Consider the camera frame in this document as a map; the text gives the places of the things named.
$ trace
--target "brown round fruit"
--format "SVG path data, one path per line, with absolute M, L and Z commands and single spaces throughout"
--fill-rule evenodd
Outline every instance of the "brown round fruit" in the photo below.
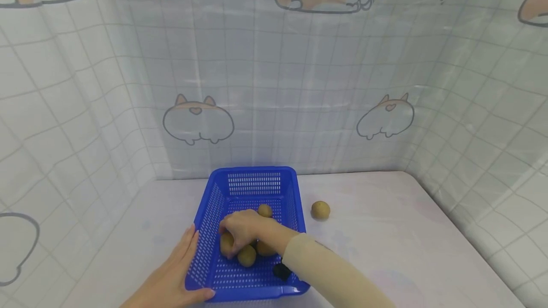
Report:
M 257 210 L 257 213 L 259 215 L 262 215 L 265 218 L 272 218 L 273 217 L 273 209 L 268 206 L 268 204 L 262 204 L 259 206 L 259 209 Z
M 234 246 L 234 237 L 230 232 L 224 232 L 223 235 L 221 235 L 220 242 L 221 254 L 228 257 L 228 254 L 232 250 L 232 246 Z
M 255 249 L 250 245 L 244 246 L 243 249 L 238 253 L 238 262 L 246 268 L 249 268 L 250 266 L 255 264 L 256 258 L 257 253 L 255 252 Z
M 263 257 L 271 257 L 275 255 L 274 249 L 260 240 L 257 242 L 257 253 Z
M 314 202 L 314 204 L 312 205 L 312 210 L 310 211 L 310 213 L 314 219 L 325 220 L 329 218 L 331 208 L 329 208 L 329 205 L 327 203 L 323 201 L 317 201 Z

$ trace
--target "arm sleeve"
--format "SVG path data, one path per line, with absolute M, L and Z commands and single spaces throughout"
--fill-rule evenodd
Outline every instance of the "arm sleeve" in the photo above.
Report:
M 395 308 L 353 265 L 305 233 L 289 241 L 282 263 L 335 308 Z

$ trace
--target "right hand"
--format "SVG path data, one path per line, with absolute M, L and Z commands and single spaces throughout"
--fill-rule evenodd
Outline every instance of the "right hand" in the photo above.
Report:
M 232 259 L 244 246 L 259 238 L 259 226 L 265 219 L 256 211 L 246 210 L 229 214 L 221 221 L 219 233 L 228 230 L 234 236 L 234 246 L 228 254 L 228 259 Z

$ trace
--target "heart shape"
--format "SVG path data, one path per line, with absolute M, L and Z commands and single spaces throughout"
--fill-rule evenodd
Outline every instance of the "heart shape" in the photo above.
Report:
M 202 109 L 199 108 L 199 107 L 191 107 L 188 110 L 190 111 L 190 113 L 195 114 L 195 115 L 198 115 L 198 114 L 202 113 Z

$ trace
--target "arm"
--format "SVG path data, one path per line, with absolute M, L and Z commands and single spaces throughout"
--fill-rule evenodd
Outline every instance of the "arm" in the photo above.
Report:
M 308 282 L 336 308 L 395 308 L 363 274 L 349 262 L 273 219 L 247 210 L 228 215 L 219 228 L 234 236 L 230 258 L 252 240 L 260 239 L 283 258 L 282 262 L 300 279 Z

